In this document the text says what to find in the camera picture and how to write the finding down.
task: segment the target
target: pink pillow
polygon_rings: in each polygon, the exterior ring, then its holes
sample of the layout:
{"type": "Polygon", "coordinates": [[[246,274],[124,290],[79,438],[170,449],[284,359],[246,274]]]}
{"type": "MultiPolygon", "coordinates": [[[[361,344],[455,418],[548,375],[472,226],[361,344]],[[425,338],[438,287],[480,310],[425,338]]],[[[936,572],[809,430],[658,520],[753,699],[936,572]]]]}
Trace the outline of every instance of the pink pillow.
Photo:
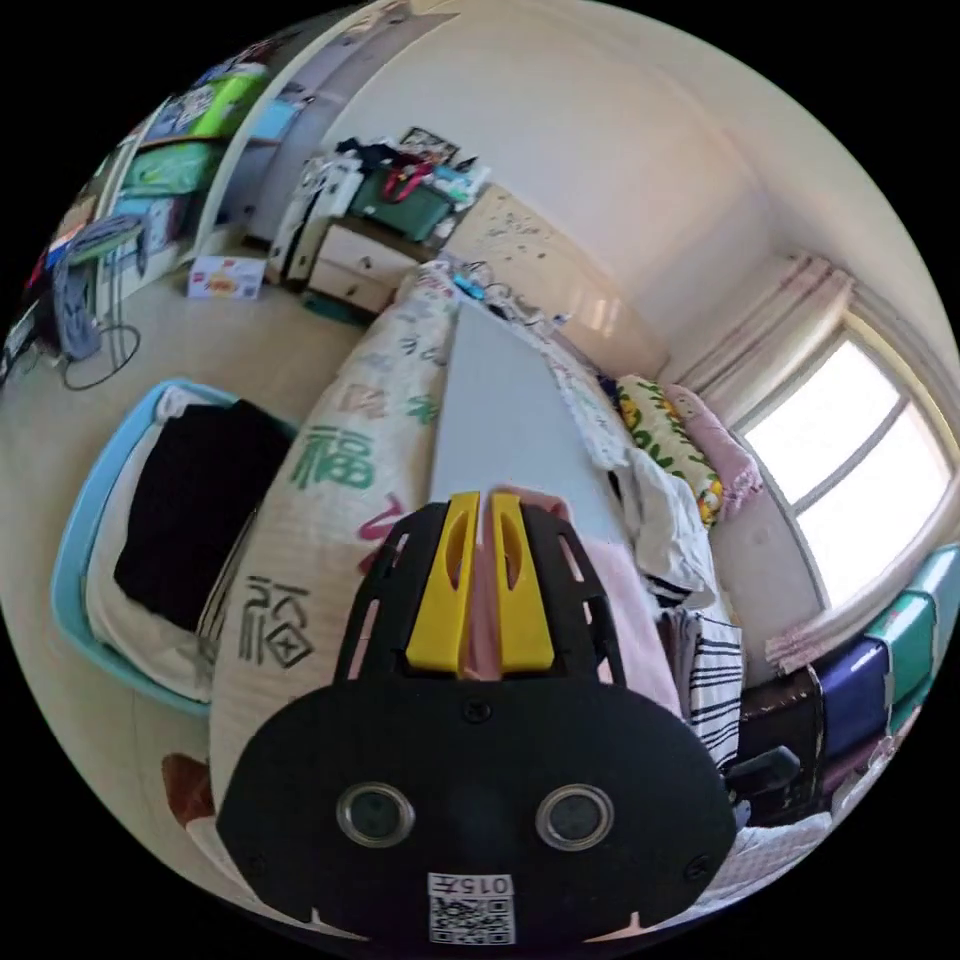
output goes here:
{"type": "Polygon", "coordinates": [[[710,461],[723,484],[719,518],[736,516],[763,490],[757,461],[730,436],[730,431],[695,393],[671,384],[663,388],[663,394],[683,420],[687,436],[710,461]]]}

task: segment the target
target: qr code sticker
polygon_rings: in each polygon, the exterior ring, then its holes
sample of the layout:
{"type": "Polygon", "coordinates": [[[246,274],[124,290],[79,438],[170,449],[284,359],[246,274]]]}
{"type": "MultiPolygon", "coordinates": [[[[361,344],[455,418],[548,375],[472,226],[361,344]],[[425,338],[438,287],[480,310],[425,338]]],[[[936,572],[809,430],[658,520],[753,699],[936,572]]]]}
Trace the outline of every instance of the qr code sticker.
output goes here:
{"type": "Polygon", "coordinates": [[[431,943],[506,946],[517,942],[509,876],[431,873],[428,892],[431,943]]]}

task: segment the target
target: black clothes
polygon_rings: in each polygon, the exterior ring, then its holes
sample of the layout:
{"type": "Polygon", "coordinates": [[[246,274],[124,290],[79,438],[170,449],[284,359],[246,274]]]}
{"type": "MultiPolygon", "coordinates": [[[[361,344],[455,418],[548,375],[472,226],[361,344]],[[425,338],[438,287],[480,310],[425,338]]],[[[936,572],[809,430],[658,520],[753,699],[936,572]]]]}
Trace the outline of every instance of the black clothes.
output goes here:
{"type": "Polygon", "coordinates": [[[402,150],[396,150],[386,143],[363,144],[356,137],[351,137],[349,140],[337,144],[337,153],[349,153],[351,150],[356,150],[357,156],[360,158],[361,173],[373,173],[374,170],[379,170],[385,163],[398,168],[422,163],[420,157],[404,153],[402,150]]]}
{"type": "Polygon", "coordinates": [[[191,405],[167,422],[137,483],[114,578],[151,613],[196,632],[244,526],[291,440],[240,400],[191,405]]]}

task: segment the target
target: purple suitcase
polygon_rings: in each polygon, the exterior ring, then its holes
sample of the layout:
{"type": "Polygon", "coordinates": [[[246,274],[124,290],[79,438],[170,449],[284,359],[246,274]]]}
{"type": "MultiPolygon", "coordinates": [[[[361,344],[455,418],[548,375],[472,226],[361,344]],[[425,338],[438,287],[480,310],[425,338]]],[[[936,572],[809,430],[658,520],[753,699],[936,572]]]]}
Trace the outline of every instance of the purple suitcase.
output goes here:
{"type": "Polygon", "coordinates": [[[893,697],[889,650],[882,640],[860,638],[816,673],[823,691],[823,759],[829,765],[886,730],[893,697]]]}

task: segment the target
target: white board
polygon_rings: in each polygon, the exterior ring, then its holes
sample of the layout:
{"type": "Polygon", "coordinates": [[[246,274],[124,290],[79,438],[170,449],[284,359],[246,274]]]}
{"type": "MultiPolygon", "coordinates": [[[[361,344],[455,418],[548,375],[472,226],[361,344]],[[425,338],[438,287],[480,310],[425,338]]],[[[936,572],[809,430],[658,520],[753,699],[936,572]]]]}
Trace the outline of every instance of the white board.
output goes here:
{"type": "Polygon", "coordinates": [[[587,456],[543,357],[465,302],[450,355],[430,499],[503,484],[563,498],[582,537],[626,542],[606,474],[587,456]]]}

